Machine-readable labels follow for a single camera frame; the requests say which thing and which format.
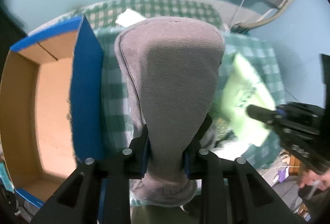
blue box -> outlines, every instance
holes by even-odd
[[[104,158],[103,51],[75,17],[14,44],[0,87],[0,138],[15,190],[37,207],[75,169]]]

person's hand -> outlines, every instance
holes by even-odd
[[[317,185],[318,189],[326,190],[330,187],[330,170],[328,170],[323,175],[318,175],[314,173],[312,170],[304,171],[303,176],[301,178],[299,188],[303,188],[305,185],[313,185],[313,182],[319,180],[320,183]]]

green plaid fabric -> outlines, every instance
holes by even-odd
[[[102,130],[108,155],[126,148],[133,138],[127,87],[113,46],[117,35],[123,30],[116,27],[116,18],[127,8],[147,18],[159,15],[184,16],[203,20],[217,28],[221,26],[220,16],[211,5],[187,0],[114,0],[76,9],[58,18],[62,21],[77,14],[85,15],[103,48]],[[222,94],[228,80],[232,68],[232,53],[240,52],[257,70],[276,104],[285,103],[284,87],[271,44],[240,34],[223,35],[226,50],[219,69],[219,83],[215,96]],[[251,146],[243,157],[255,168],[266,168],[273,163],[279,151],[278,137],[271,133],[261,147]]]
[[[199,19],[218,29],[222,24],[219,14],[212,5],[191,0],[113,0],[78,8],[65,14],[61,19],[83,14],[88,19],[92,29],[115,27],[118,15],[127,8],[139,12],[146,18],[179,16]]]

gray fleece cover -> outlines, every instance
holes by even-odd
[[[157,17],[130,26],[115,42],[126,79],[134,137],[147,124],[148,170],[132,181],[136,199],[178,206],[195,195],[182,154],[204,121],[217,87],[224,53],[219,30],[197,19]]]

white cable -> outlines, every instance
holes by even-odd
[[[270,14],[270,12],[272,12],[273,10],[275,10],[275,8],[271,8],[271,9],[269,9],[265,14],[263,14],[263,15],[257,20],[257,22],[263,20],[263,19],[264,19],[266,16],[268,16],[268,15]]]
[[[281,167],[300,167],[300,166],[287,166],[287,165],[277,166],[277,167],[273,167],[273,168],[269,169],[268,171],[265,172],[265,174],[267,174],[269,171],[272,171],[273,169],[281,168]]]
[[[272,15],[270,18],[266,18],[266,19],[262,19],[260,21],[254,22],[254,23],[237,23],[235,25],[237,25],[240,28],[243,29],[255,29],[257,27],[266,25],[272,21],[274,21],[275,19],[277,19],[280,15],[282,15],[284,13],[284,11],[287,9],[287,7],[293,2],[293,0],[284,0],[278,7],[279,10]]]
[[[245,1],[245,0],[242,0],[241,3],[240,3],[240,6],[237,8],[237,10],[236,10],[236,12],[235,12],[235,14],[234,14],[234,16],[233,16],[233,19],[232,19],[231,22],[230,22],[229,30],[231,30],[231,28],[235,25],[235,23],[234,23],[235,18],[236,18],[236,16],[237,16],[238,12],[240,11],[240,8],[242,7],[244,1]]]
[[[321,180],[315,180],[312,184],[312,188],[310,193],[306,196],[306,200],[311,200],[311,198],[313,197],[314,193],[317,190],[317,186],[321,183]]]

